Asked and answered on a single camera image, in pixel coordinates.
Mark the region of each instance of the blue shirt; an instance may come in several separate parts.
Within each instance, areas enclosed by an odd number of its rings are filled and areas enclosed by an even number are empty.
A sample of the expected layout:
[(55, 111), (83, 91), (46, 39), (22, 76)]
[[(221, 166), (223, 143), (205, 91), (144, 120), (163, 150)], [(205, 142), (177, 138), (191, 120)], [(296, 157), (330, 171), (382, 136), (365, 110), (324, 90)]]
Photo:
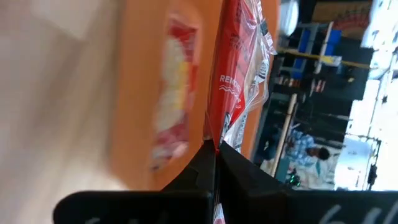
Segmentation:
[(309, 156), (306, 149), (315, 147), (313, 137), (296, 130), (292, 131), (290, 137), (294, 146), (286, 151), (286, 156), (297, 165), (312, 166), (316, 162), (316, 158)]

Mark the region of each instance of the plastic bag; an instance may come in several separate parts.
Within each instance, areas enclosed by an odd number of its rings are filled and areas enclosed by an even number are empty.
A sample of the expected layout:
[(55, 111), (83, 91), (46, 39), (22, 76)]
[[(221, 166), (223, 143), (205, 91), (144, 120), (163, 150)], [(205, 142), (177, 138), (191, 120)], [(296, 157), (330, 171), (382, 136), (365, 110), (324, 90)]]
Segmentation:
[(153, 169), (158, 169), (188, 148), (188, 113), (195, 93), (198, 29), (178, 14), (169, 19), (161, 94), (155, 118), (157, 138)]
[(266, 84), (260, 83), (274, 52), (271, 35), (264, 35), (260, 0), (229, 0), (225, 7), (208, 106), (216, 147), (245, 111), (268, 97)]

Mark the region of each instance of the transparent plastic wrapper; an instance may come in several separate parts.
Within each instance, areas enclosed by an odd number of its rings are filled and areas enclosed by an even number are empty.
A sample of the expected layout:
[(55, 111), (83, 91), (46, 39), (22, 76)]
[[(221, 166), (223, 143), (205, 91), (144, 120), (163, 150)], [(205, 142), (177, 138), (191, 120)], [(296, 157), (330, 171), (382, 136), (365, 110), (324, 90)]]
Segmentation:
[(172, 14), (164, 49), (161, 94), (155, 128), (153, 169), (181, 156), (188, 148), (188, 114), (195, 94), (198, 28)]
[[(236, 132), (242, 129), (241, 124), (236, 124), (238, 119), (267, 99), (264, 80), (269, 54), (275, 53), (260, 0), (229, 0), (225, 7), (208, 107), (208, 123), (216, 147), (225, 137), (228, 143), (233, 141), (231, 136), (237, 136)], [(232, 127), (234, 134), (226, 136)]]

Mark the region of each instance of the person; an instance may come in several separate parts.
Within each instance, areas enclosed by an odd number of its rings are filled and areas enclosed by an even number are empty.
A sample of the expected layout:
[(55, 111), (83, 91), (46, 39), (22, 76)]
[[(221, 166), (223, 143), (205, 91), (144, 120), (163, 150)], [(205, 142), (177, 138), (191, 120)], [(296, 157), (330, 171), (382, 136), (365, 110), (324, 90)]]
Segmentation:
[[(280, 130), (276, 127), (266, 128), (259, 141), (259, 151), (256, 157), (262, 162), (275, 158), (280, 138)], [(286, 156), (290, 161), (299, 166), (309, 167), (316, 163), (317, 159), (327, 160), (330, 157), (329, 150), (325, 147), (317, 147), (313, 137), (301, 131), (292, 130), (286, 142)]]

